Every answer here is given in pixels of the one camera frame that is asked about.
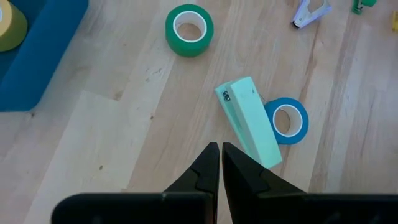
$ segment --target green tape roll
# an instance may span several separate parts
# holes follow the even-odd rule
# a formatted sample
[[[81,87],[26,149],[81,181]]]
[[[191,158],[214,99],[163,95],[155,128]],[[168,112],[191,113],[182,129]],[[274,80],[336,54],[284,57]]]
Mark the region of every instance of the green tape roll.
[[[201,37],[186,40],[178,34],[180,25],[189,23],[200,29]],[[171,10],[166,18],[166,39],[170,48],[183,57],[196,57],[210,45],[214,34],[214,25],[210,15],[194,4],[184,4]]]

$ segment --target white clip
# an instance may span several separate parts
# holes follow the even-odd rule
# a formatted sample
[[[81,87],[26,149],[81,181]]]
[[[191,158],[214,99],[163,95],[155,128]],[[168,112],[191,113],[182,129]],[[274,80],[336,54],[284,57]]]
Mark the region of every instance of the white clip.
[[[310,22],[324,16],[326,13],[331,11],[331,5],[328,0],[323,0],[323,5],[317,10],[310,12],[308,6],[310,5],[310,0],[302,0],[300,7],[297,10],[296,15],[293,18],[293,25],[297,28],[303,28]]]

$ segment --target wooden floor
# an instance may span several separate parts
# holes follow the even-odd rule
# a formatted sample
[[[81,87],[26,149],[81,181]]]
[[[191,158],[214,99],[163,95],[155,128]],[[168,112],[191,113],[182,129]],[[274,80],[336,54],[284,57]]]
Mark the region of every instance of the wooden floor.
[[[185,2],[215,23],[176,56],[164,22]],[[0,223],[48,223],[78,192],[160,192],[210,142],[240,146],[213,93],[252,76],[265,100],[299,99],[307,137],[273,168],[309,192],[398,193],[398,1],[348,0],[302,30],[299,0],[91,0],[39,105],[0,114]],[[219,222],[231,223],[223,181]]]

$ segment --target green object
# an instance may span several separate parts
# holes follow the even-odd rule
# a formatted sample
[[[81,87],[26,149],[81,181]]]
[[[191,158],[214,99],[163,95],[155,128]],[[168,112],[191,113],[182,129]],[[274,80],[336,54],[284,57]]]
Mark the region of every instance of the green object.
[[[178,34],[178,28],[184,23],[197,26],[201,37],[187,40]],[[184,4],[171,10],[166,18],[166,40],[170,48],[183,57],[196,57],[210,45],[214,34],[214,25],[210,15],[203,8],[194,4]]]
[[[267,169],[282,162],[271,123],[252,78],[224,83],[215,92],[245,153]]]
[[[377,0],[354,0],[352,12],[361,15],[364,6],[373,7],[375,3],[377,3]]]

